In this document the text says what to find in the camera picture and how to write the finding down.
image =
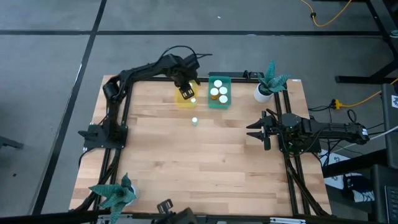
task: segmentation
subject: white sticker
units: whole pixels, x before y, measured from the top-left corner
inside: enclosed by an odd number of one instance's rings
[[[391,106],[398,108],[398,96],[391,95]]]

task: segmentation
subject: green tray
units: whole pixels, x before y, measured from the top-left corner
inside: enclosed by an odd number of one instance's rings
[[[228,101],[225,104],[221,104],[220,101],[217,100],[213,100],[211,99],[211,95],[210,95],[210,90],[212,88],[214,88],[214,81],[216,80],[220,80],[223,82],[223,87],[226,87],[228,92],[226,93],[226,97],[228,97]],[[229,106],[231,106],[232,103],[232,97],[231,97],[231,78],[230,77],[220,77],[220,76],[210,76],[209,77],[209,89],[208,89],[208,103],[209,103],[209,108],[213,108],[213,109],[228,109]]]

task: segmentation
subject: yellow object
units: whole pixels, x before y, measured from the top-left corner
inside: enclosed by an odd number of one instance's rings
[[[304,0],[301,0],[301,1],[304,2],[306,5],[309,6],[309,8],[311,9],[311,13],[314,13],[314,11],[313,11],[313,9],[312,9],[312,6],[311,6],[310,4],[308,4],[308,3],[307,3],[306,1],[304,1]],[[331,22],[333,22],[335,19],[337,19],[337,18],[340,16],[340,14],[344,12],[344,10],[346,10],[346,8],[349,6],[349,4],[351,3],[351,1],[352,1],[352,0],[349,0],[349,1],[347,2],[346,6],[344,6],[344,8],[343,8],[334,18],[332,18],[329,22],[327,22],[327,23],[325,23],[325,24],[322,24],[322,25],[319,25],[319,24],[317,24],[317,21],[315,20],[315,16],[311,16],[311,17],[312,17],[313,23],[314,23],[317,27],[325,27],[325,26],[329,25]]]
[[[217,100],[218,99],[218,89],[217,88],[212,88],[210,90],[210,97],[212,100]]]
[[[392,81],[392,83],[390,83],[390,84],[392,85],[392,84],[394,84],[395,82],[398,82],[398,78],[396,78],[396,79],[395,79],[394,81]],[[371,98],[377,96],[377,95],[380,94],[380,93],[381,93],[381,91],[378,91],[377,93],[375,93],[375,94],[369,96],[369,97],[366,98],[365,100],[360,101],[360,102],[358,102],[358,103],[355,103],[355,104],[353,104],[353,105],[344,105],[344,104],[340,103],[339,100],[336,100],[336,110],[339,110],[339,109],[341,109],[341,108],[351,108],[351,107],[354,107],[354,106],[361,105],[361,104],[367,102],[368,100],[370,100]]]
[[[197,106],[197,93],[198,93],[199,86],[193,80],[189,81],[189,83],[191,84],[191,87],[193,90],[193,97],[191,97],[187,100],[184,100],[184,98],[182,97],[180,90],[178,90],[178,88],[175,89],[174,102],[177,104],[177,106],[179,108],[194,108]]]

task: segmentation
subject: potted plant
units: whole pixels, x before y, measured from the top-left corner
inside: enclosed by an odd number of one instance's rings
[[[271,61],[268,66],[265,77],[257,76],[259,84],[254,90],[254,98],[261,103],[269,101],[274,93],[285,90],[285,83],[289,79],[289,75],[279,75],[275,77],[275,61]]]
[[[106,197],[106,200],[99,206],[101,208],[111,208],[111,224],[115,224],[123,208],[137,198],[137,190],[131,185],[131,181],[127,174],[122,178],[121,185],[96,185],[89,187],[89,189],[100,196]]]

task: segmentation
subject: black stand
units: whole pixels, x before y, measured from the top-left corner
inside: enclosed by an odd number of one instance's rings
[[[22,143],[0,136],[0,148],[3,146],[11,146],[16,149],[22,149],[24,147]]]
[[[374,164],[387,166],[387,151],[385,149],[358,156],[346,161],[336,162],[322,168],[323,178],[347,174],[352,171],[367,169]]]
[[[397,55],[397,50],[394,47],[394,45],[391,42],[391,38],[389,34],[387,33],[386,29],[384,28],[382,22],[380,21],[380,18],[374,9],[372,3],[370,0],[366,1],[366,5],[368,6],[369,11],[371,12],[373,19],[379,28],[382,38],[384,41],[387,43],[389,48],[391,49],[391,52],[394,56],[394,59],[392,62],[381,68],[379,71],[371,75],[370,77],[352,77],[352,76],[336,76],[335,80],[337,83],[356,83],[356,84],[383,84],[383,83],[392,83],[395,78],[385,78],[388,76],[391,72],[393,72],[395,69],[398,68],[398,55]]]

